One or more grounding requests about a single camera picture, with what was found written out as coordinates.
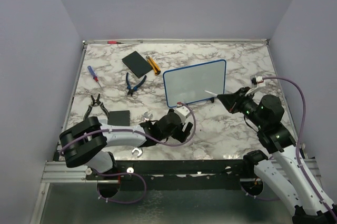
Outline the yellow white marker pen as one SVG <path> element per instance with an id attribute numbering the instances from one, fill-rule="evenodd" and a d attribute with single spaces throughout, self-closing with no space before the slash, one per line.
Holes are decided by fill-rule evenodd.
<path id="1" fill-rule="evenodd" d="M 207 90 L 204 90 L 204 92 L 206 92 L 206 93 L 208 93 L 208 94 L 210 94 L 210 95 L 212 95 L 212 96 L 214 96 L 214 97 L 217 97 L 217 96 L 218 96 L 218 94 L 213 93 L 213 92 L 210 92 L 210 91 L 207 91 Z"/>

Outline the blue framed whiteboard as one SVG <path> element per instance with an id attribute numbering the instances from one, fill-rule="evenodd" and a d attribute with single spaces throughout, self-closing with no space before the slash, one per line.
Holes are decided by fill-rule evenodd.
<path id="1" fill-rule="evenodd" d="M 220 59 L 163 73 L 166 105 L 174 108 L 179 102 L 191 104 L 214 96 L 204 90 L 223 94 L 226 85 L 226 60 Z"/>

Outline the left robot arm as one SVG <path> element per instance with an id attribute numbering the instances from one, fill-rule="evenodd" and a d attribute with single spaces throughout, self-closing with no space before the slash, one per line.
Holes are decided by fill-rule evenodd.
<path id="1" fill-rule="evenodd" d="M 91 116 L 59 135 L 62 148 L 59 154 L 65 158 L 67 167 L 86 165 L 103 178 L 116 174 L 113 154 L 104 151 L 107 147 L 129 146 L 147 148 L 157 144 L 169 145 L 167 140 L 178 141 L 177 146 L 186 144 L 195 132 L 192 122 L 187 122 L 193 112 L 186 106 L 169 109 L 159 120 L 145 121 L 136 126 L 115 126 L 103 123 Z"/>

